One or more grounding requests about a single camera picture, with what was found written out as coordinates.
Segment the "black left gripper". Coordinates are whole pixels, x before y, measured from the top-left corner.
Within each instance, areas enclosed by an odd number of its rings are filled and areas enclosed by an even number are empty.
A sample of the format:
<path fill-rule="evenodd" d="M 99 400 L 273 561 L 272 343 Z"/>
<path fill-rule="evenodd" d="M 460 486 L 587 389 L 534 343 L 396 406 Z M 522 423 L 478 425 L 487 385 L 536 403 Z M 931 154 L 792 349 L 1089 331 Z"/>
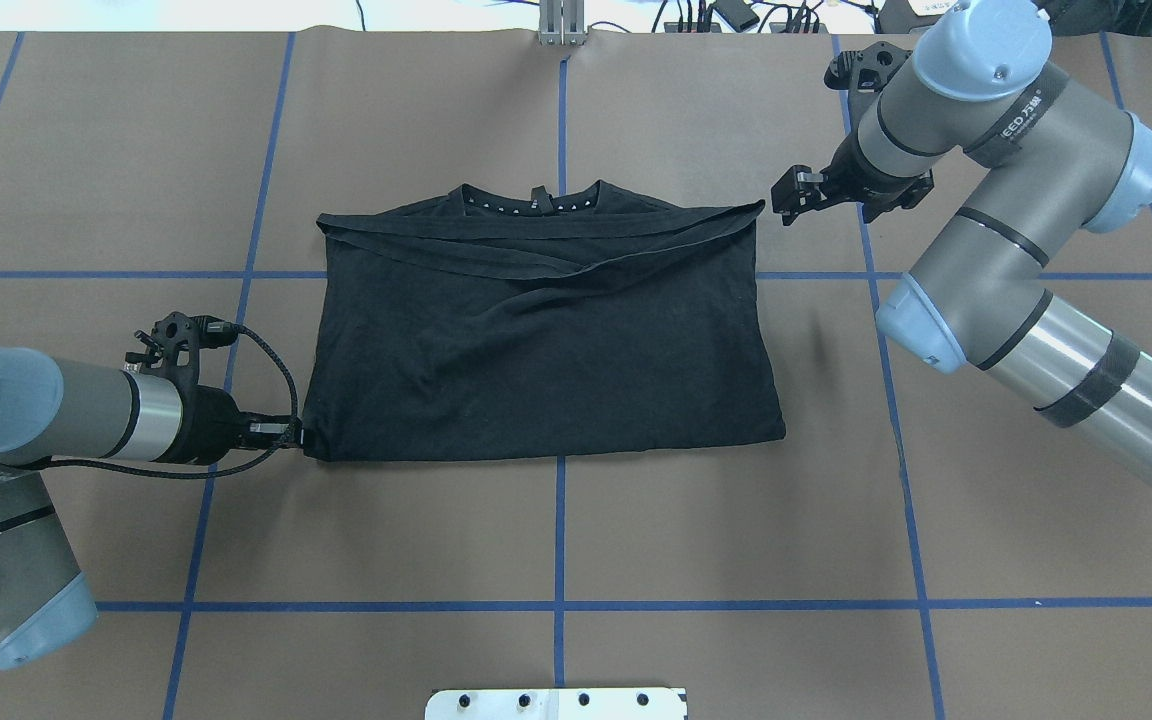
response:
<path fill-rule="evenodd" d="M 183 396 L 175 461 L 210 465 L 229 450 L 300 448 L 302 435 L 302 423 L 291 415 L 248 414 L 223 389 L 196 386 Z"/>

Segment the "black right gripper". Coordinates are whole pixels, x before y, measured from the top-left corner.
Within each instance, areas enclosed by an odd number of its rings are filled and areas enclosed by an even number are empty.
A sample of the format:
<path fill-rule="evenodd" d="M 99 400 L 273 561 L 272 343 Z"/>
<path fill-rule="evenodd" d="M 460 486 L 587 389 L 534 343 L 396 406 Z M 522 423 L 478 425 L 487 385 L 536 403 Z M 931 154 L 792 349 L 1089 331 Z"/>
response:
<path fill-rule="evenodd" d="M 849 132 L 827 167 L 813 170 L 791 165 L 771 187 L 771 209 L 783 225 L 791 225 L 806 211 L 833 209 L 846 202 L 861 204 L 861 219 L 872 223 L 895 209 L 914 210 L 934 188 L 934 176 L 896 177 L 879 170 L 861 151 L 858 132 Z"/>

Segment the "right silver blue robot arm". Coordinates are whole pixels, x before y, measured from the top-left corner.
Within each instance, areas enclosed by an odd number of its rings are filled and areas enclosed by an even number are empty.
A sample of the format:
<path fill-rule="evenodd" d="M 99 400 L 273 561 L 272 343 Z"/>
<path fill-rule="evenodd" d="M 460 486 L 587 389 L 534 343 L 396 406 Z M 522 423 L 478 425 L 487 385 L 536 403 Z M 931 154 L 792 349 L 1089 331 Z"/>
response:
<path fill-rule="evenodd" d="M 956 1 L 905 53 L 842 53 L 828 88 L 864 97 L 820 170 L 772 185 L 786 225 L 846 202 L 861 218 L 915 209 L 952 150 L 986 176 L 876 311 L 943 374 L 973 365 L 1053 427 L 1093 439 L 1152 486 L 1152 357 L 1043 287 L 1076 232 L 1108 233 L 1152 204 L 1152 129 L 1053 65 L 1032 1 Z"/>

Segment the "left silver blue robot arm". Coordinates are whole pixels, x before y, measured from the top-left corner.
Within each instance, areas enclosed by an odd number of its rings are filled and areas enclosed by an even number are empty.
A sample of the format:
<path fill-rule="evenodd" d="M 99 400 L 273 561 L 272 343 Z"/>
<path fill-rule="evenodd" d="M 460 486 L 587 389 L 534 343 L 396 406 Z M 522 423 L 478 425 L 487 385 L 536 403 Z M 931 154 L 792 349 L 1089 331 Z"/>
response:
<path fill-rule="evenodd" d="M 82 637 L 99 617 L 44 480 L 47 469 L 90 468 L 204 479 L 230 450 L 260 460 L 300 438 L 300 397 L 285 415 L 242 414 L 202 386 L 195 356 L 129 354 L 123 367 L 0 346 L 0 670 Z"/>

